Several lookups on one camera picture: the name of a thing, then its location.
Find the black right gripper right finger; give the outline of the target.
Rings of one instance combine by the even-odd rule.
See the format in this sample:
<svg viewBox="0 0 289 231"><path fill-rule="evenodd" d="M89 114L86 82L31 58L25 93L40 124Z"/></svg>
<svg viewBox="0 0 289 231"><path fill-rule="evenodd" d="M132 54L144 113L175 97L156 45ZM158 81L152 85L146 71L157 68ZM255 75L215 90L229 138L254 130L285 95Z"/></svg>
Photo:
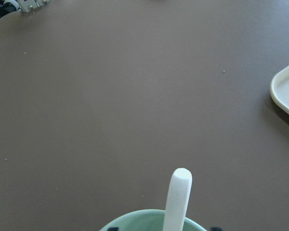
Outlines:
<svg viewBox="0 0 289 231"><path fill-rule="evenodd" d="M220 227L211 227L210 231L222 231L222 228L220 228Z"/></svg>

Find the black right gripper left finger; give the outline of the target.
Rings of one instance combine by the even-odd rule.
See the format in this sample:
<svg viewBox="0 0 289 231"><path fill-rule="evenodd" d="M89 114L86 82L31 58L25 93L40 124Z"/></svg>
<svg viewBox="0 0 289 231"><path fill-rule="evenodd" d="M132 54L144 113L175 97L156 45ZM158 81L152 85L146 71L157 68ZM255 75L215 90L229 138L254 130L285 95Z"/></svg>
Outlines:
<svg viewBox="0 0 289 231"><path fill-rule="evenodd" d="M108 231L118 231L118 227L110 227L108 228Z"/></svg>

